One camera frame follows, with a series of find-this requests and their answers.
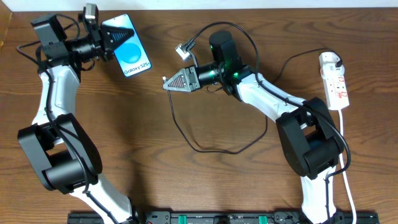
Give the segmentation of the blue Galaxy smartphone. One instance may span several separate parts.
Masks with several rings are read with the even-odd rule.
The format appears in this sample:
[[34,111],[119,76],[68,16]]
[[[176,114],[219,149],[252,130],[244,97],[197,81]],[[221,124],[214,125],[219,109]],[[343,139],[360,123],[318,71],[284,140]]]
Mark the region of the blue Galaxy smartphone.
[[125,77],[133,77],[152,68],[134,24],[127,14],[108,19],[102,22],[102,25],[132,29],[134,31],[134,35],[114,51],[114,55]]

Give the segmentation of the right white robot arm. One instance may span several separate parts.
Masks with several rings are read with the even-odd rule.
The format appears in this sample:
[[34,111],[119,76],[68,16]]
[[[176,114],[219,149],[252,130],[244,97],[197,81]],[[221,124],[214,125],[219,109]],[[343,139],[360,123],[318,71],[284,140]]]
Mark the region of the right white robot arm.
[[193,92],[219,83],[228,95],[272,119],[285,159],[301,178],[305,218],[310,223],[334,223],[333,177],[347,170],[351,159],[342,162],[340,156],[351,153],[324,101],[297,98],[267,81],[257,67],[242,62],[227,30],[211,34],[209,44],[213,61],[195,63],[164,78],[164,90]]

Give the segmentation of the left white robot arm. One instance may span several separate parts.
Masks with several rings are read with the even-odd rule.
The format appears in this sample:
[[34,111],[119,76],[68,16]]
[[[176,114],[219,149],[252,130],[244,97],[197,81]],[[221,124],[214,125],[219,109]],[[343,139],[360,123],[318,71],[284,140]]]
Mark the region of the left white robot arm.
[[17,139],[41,184],[84,201],[104,223],[139,223],[139,212],[103,174],[98,149],[75,118],[75,100],[81,73],[95,62],[111,60],[132,29],[113,37],[113,28],[98,22],[98,9],[87,5],[72,25],[86,36],[69,39],[58,14],[31,22],[38,41],[32,61],[38,67],[42,93],[38,112]]

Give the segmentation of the white power strip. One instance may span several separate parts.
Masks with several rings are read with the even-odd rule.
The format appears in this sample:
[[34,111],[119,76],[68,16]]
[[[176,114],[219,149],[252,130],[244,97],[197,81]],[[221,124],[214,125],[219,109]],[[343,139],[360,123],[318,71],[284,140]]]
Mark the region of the white power strip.
[[323,52],[319,61],[328,109],[338,111],[348,107],[349,98],[342,59],[334,52]]

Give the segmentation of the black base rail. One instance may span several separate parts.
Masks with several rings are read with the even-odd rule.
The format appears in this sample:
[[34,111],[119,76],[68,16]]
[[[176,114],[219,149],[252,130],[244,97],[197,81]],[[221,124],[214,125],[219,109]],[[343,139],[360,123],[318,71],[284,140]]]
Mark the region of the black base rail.
[[[70,213],[68,224],[105,223],[96,213]],[[294,224],[311,223],[302,212],[278,211],[274,213],[177,213],[148,212],[144,215],[145,224]],[[351,212],[337,211],[331,218],[331,223],[353,223]],[[380,224],[377,213],[361,212],[357,214],[356,223]]]

